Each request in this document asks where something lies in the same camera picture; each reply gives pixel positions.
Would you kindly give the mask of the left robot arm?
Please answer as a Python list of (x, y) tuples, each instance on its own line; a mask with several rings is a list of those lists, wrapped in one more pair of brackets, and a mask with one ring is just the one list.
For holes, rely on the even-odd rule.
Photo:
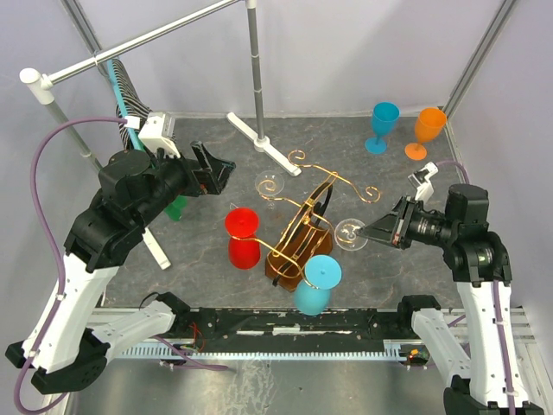
[(158, 295), (147, 307), (104, 329), (90, 329), (99, 296), (130, 251), (143, 242), (145, 228), (177, 197), (222, 193), (236, 164), (212, 156), (193, 141), (193, 159), (122, 150), (99, 171), (100, 188), (90, 207), (75, 219), (64, 243), (63, 290), (48, 302), (60, 306), (39, 348), (40, 331), (7, 347), (6, 356), (35, 372), (31, 383), (43, 394), (78, 392), (91, 385), (107, 364), (128, 348), (155, 335), (184, 336), (190, 308), (176, 295)]

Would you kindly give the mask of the orange plastic wine glass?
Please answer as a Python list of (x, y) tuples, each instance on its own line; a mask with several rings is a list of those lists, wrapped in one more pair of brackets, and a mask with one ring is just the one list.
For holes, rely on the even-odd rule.
[(447, 123), (447, 115), (437, 107), (423, 109), (416, 120), (415, 136), (416, 141), (405, 146), (406, 156), (415, 161), (421, 161), (427, 156), (427, 150), (424, 145), (441, 133)]

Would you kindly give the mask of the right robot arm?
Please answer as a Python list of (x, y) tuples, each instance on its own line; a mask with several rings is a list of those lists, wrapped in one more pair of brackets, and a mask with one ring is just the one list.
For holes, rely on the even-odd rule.
[(442, 249), (443, 261), (461, 297), (470, 349), (460, 345), (429, 295), (406, 296), (395, 317), (399, 334), (418, 336), (445, 382), (448, 414), (542, 414), (518, 370), (512, 335), (512, 272), (501, 238), (490, 231), (485, 189), (457, 183), (445, 210), (427, 211), (422, 201), (402, 197), (394, 208), (356, 234), (405, 250), (412, 242)]

